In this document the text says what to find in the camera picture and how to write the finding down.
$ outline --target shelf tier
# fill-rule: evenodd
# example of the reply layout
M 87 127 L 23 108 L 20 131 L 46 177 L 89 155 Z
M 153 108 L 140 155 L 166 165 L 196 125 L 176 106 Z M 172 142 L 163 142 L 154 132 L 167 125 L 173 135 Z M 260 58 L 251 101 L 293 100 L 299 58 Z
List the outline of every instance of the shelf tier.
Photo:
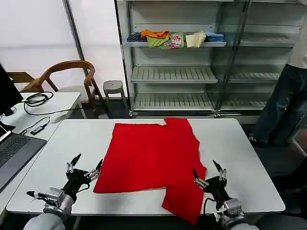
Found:
M 203 66 L 139 66 L 134 67 L 133 83 L 203 83 L 215 84 L 218 80 L 210 67 Z
M 248 47 L 293 47 L 298 34 L 244 33 L 240 46 Z
M 133 110 L 206 110 L 211 104 L 205 93 L 139 93 L 133 103 Z
M 265 2 L 265 3 L 290 3 L 297 4 L 297 0 L 253 0 L 253 2 Z
M 282 72 L 282 66 L 235 67 L 230 74 L 229 83 L 275 83 Z
M 224 96 L 221 111 L 223 110 L 262 110 L 270 92 L 231 92 Z M 210 93 L 209 97 L 215 100 L 218 93 Z
M 201 47 L 224 47 L 226 42 L 203 42 Z M 125 42 L 124 46 L 130 47 L 148 47 L 147 42 Z
M 234 0 L 126 0 L 126 1 L 217 1 L 217 2 L 233 2 Z

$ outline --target white table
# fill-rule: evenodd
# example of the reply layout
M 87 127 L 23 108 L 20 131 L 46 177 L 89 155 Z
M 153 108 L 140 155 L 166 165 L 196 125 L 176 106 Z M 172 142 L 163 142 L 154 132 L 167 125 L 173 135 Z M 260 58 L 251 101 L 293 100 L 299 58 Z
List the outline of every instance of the white table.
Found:
M 226 190 L 237 197 L 246 213 L 281 212 L 283 201 L 265 171 L 253 147 L 235 119 L 190 119 L 200 141 L 201 161 L 208 169 L 208 178 L 217 175 L 212 162 L 227 169 Z M 7 206 L 15 213 L 40 213 L 44 202 L 34 200 L 26 191 L 46 192 L 51 186 L 62 188 L 66 183 L 65 164 L 82 153 L 76 167 L 93 169 L 103 158 L 112 138 L 115 123 L 159 123 L 161 119 L 132 120 L 64 120 L 47 143 Z M 78 194 L 73 215 L 167 215 L 161 208 L 165 189 L 121 194 L 94 194 L 89 190 Z M 208 202 L 207 211 L 215 211 Z
M 28 96 L 32 95 L 33 93 L 22 93 L 23 98 L 27 98 Z M 35 107 L 35 108 L 29 108 L 28 111 L 32 113 L 48 113 L 58 110 L 64 110 L 64 109 L 72 109 L 75 108 L 76 105 L 80 102 L 80 93 L 79 92 L 58 92 L 54 94 L 54 97 L 51 98 L 47 103 L 45 103 L 42 106 Z M 20 133 L 25 128 L 33 125 L 35 122 L 40 120 L 42 117 L 45 116 L 31 116 L 25 113 L 23 108 L 23 103 L 17 104 L 16 106 L 16 112 L 8 117 L 3 116 L 2 122 L 7 125 L 16 126 L 16 128 L 13 130 L 14 133 Z M 69 116 L 72 111 L 68 111 L 66 116 Z M 38 125 L 42 125 L 48 120 L 45 119 Z M 53 124 L 49 123 L 46 128 L 35 135 L 36 138 L 41 138 L 45 140 L 49 140 L 54 133 L 54 131 L 58 128 L 60 125 L 59 123 Z M 37 159 L 38 155 L 37 153 L 23 168 L 22 170 L 14 177 L 12 181 L 0 192 L 0 223 L 3 221 L 3 218 L 5 216 L 5 207 L 7 203 L 9 202 L 10 198 L 12 197 L 13 193 L 16 191 L 17 187 L 19 186 L 20 182 L 26 175 L 26 173 L 29 171 L 30 167 L 33 165 L 35 160 Z

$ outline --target blue cloth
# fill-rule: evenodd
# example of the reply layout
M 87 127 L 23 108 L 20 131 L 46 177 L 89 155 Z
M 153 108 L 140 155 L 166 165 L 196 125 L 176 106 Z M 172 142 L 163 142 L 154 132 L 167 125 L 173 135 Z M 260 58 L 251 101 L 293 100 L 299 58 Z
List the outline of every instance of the blue cloth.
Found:
M 287 144 L 307 107 L 307 69 L 286 65 L 254 127 L 257 142 Z
M 223 42 L 224 35 L 223 34 L 216 34 L 212 31 L 206 31 L 206 42 Z
M 142 38 L 141 32 L 132 33 L 127 37 L 127 42 L 147 42 L 146 38 Z

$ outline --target wooden chair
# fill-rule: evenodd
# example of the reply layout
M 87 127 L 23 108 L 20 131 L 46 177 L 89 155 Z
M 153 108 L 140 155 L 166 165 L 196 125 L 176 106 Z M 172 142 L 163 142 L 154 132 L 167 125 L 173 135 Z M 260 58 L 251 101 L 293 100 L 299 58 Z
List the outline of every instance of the wooden chair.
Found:
M 14 85 L 19 92 L 39 92 L 38 89 L 30 87 L 31 82 L 34 81 L 34 78 L 32 78 L 28 73 L 8 72 L 7 74 L 13 79 Z
M 82 86 L 82 85 L 67 86 L 67 87 L 63 87 L 63 88 L 58 89 L 56 87 L 56 85 L 52 82 L 52 80 L 50 79 L 50 75 L 54 72 L 58 72 L 58 71 L 66 70 L 66 69 L 74 69 L 74 68 L 83 68 L 83 69 L 89 70 L 89 73 L 85 77 L 85 80 L 84 80 L 84 86 Z M 99 88 L 98 88 L 98 86 L 97 86 L 97 84 L 94 80 L 94 73 L 95 73 L 95 68 L 90 62 L 87 62 L 87 61 L 64 61 L 64 62 L 58 63 L 54 66 L 51 66 L 49 69 L 47 69 L 40 78 L 35 79 L 31 83 L 32 86 L 30 86 L 30 87 L 34 87 L 34 88 L 38 89 L 40 92 L 43 92 L 44 90 L 42 88 L 42 84 L 43 84 L 44 81 L 46 81 L 55 92 L 80 92 L 81 103 L 82 104 L 89 104 L 91 106 L 91 108 L 93 109 L 93 112 L 95 113 L 95 115 L 98 117 L 98 112 L 96 110 L 96 106 L 95 106 L 95 103 L 94 103 L 95 93 L 98 94 L 98 97 L 99 97 L 100 101 L 102 102 L 102 106 L 105 107 L 105 105 L 104 105 L 102 95 L 99 91 Z

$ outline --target folded clothes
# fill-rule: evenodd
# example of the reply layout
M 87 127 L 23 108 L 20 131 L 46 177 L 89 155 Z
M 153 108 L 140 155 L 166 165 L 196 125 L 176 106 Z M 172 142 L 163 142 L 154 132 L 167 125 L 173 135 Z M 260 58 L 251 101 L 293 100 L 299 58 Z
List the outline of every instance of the folded clothes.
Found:
M 187 47 L 200 47 L 206 38 L 206 33 L 200 31 L 195 34 L 190 34 L 186 36 Z
M 147 39 L 142 37 L 141 32 L 135 32 L 127 37 L 127 42 L 147 42 Z
M 166 36 L 165 38 L 156 38 L 156 37 L 147 36 L 146 38 L 147 38 L 148 46 L 150 48 L 159 47 L 169 40 L 168 36 Z
M 205 178 L 199 145 L 186 119 L 166 118 L 166 125 L 115 124 L 95 193 L 134 192 L 166 187 L 162 207 L 195 224 L 203 190 L 193 168 Z
M 150 30 L 143 30 L 142 31 L 142 37 L 156 37 L 156 38 L 166 38 L 169 36 L 170 32 L 169 31 L 163 31 L 163 32 L 152 32 Z
M 182 32 L 172 32 L 169 36 L 169 40 L 162 46 L 159 46 L 161 49 L 179 49 L 182 47 L 184 47 Z
M 208 42 L 223 42 L 224 35 L 223 34 L 216 34 L 212 31 L 206 31 L 206 41 Z

